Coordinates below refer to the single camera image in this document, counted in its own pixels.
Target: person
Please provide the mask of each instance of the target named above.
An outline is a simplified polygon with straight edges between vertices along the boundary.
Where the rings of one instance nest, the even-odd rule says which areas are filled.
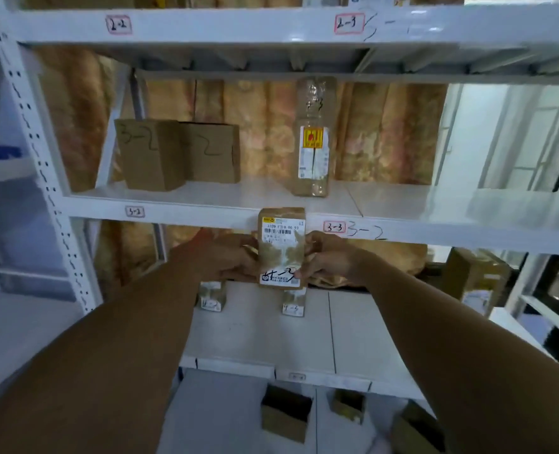
[[[559,453],[558,363],[340,237],[306,242],[313,258],[298,276],[367,288],[452,452]],[[255,282],[249,246],[251,236],[200,232],[60,335],[0,398],[0,453],[154,453],[198,285]]]

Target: yellow logo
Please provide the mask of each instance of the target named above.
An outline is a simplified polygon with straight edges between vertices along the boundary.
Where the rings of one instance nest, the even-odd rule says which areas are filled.
[[[320,149],[324,142],[323,127],[303,128],[303,148]]]

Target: brown curtain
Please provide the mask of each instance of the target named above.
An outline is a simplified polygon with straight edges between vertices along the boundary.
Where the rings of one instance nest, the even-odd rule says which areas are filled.
[[[194,8],[300,4],[301,0],[192,0]],[[39,52],[48,66],[42,81],[72,189],[90,189],[114,98],[110,78],[113,61],[74,47],[40,48]],[[294,149],[293,82],[175,80],[148,82],[147,90],[152,118],[239,125],[243,175],[288,176]],[[341,83],[333,177],[428,184],[446,90],[443,84]],[[130,116],[129,99],[125,100],[125,114]],[[114,178],[120,179],[121,174],[117,171]],[[173,244],[190,238],[196,231],[193,227],[168,226]],[[420,271],[426,260],[426,245],[363,240],[354,243],[411,273]],[[104,296],[112,297],[154,259],[150,224],[106,221],[95,260]],[[317,282],[328,286],[344,283],[338,279]]]

